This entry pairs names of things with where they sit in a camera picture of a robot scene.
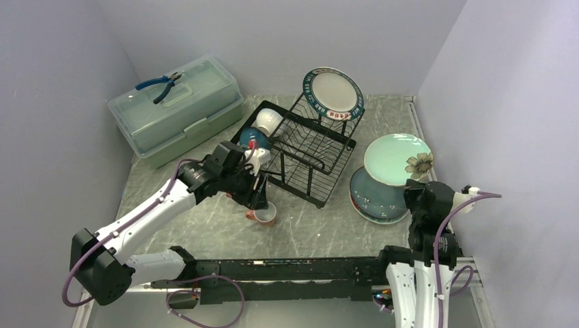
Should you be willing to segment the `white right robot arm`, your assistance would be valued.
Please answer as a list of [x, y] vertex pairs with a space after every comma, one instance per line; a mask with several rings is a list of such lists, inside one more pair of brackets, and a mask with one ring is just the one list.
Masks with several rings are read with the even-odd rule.
[[396, 327], [447, 327], [458, 258], [448, 224], [462, 200], [441, 182], [409, 179], [404, 201], [411, 214], [409, 247], [389, 250], [376, 274], [391, 288]]

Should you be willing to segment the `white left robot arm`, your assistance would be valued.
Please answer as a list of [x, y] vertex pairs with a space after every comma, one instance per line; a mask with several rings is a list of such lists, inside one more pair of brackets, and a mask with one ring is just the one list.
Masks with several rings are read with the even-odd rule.
[[149, 237], [182, 213], [218, 193], [225, 193], [249, 210], [269, 208], [268, 176], [262, 170], [271, 160], [265, 148], [246, 150], [223, 141], [202, 160], [182, 159], [168, 181], [144, 203], [113, 223], [90, 232], [83, 228], [72, 238], [70, 272], [61, 299], [68, 307], [72, 280], [78, 281], [100, 305], [120, 298], [129, 288], [158, 280], [191, 285], [197, 261], [183, 247], [155, 254], [135, 252]]

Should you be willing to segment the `dark blue tan bowl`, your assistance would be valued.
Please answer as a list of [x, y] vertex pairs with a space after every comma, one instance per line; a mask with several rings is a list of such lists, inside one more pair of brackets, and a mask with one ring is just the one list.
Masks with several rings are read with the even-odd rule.
[[252, 126], [244, 128], [242, 130], [238, 144], [246, 149], [251, 148], [264, 148], [266, 150], [271, 149], [268, 137], [259, 129]]

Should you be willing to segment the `dark blue speckled plate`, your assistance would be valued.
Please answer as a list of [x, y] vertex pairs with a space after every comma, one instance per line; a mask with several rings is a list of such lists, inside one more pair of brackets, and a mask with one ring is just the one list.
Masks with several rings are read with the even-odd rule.
[[358, 168], [350, 179], [350, 199], [374, 217], [394, 215], [396, 210], [408, 209], [402, 187], [392, 187], [374, 180], [364, 167]]

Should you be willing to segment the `mint green flower plate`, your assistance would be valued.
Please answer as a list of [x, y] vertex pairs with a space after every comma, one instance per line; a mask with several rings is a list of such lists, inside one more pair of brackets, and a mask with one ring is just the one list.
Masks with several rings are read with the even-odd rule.
[[407, 133], [391, 133], [367, 146], [363, 165], [374, 180], [402, 187], [409, 179], [418, 181], [426, 177], [434, 167], [434, 155], [421, 138]]

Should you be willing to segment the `white ceramic bowl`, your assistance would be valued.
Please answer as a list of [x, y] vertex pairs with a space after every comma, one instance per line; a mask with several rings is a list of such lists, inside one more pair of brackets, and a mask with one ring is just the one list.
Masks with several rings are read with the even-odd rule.
[[263, 108], [257, 113], [253, 126], [265, 136], [270, 137], [282, 123], [283, 117], [277, 111]]

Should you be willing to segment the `green rimmed white plate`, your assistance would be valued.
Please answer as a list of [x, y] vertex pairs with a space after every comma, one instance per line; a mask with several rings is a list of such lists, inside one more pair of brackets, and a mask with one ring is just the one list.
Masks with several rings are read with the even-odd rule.
[[310, 70], [302, 80], [302, 94], [314, 111], [330, 120], [355, 120], [365, 110], [360, 87], [350, 76], [335, 68]]

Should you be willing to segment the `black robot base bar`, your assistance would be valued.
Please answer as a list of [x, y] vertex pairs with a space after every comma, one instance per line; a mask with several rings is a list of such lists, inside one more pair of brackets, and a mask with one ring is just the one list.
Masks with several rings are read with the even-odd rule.
[[410, 262], [410, 256], [197, 260], [174, 280], [158, 279], [152, 288], [200, 289], [201, 304], [237, 301], [349, 299], [371, 301], [388, 286], [387, 267]]

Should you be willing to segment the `small pink mug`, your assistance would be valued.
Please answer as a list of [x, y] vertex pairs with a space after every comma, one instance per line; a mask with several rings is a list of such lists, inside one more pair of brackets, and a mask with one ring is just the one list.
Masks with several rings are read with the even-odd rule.
[[263, 226], [273, 226], [277, 218], [277, 208], [272, 202], [259, 210], [247, 210], [245, 213], [247, 219], [255, 221]]

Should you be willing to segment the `black wire dish rack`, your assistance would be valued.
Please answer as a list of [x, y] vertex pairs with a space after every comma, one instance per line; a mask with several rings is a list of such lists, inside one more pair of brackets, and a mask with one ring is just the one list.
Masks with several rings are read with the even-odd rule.
[[242, 131], [255, 123], [262, 109], [272, 109], [283, 118], [283, 131], [268, 141], [272, 153], [265, 168], [268, 182], [323, 208], [356, 147], [352, 137], [364, 111], [353, 120], [336, 121], [316, 112], [302, 95], [295, 96], [290, 106], [263, 100], [232, 142], [241, 143]]

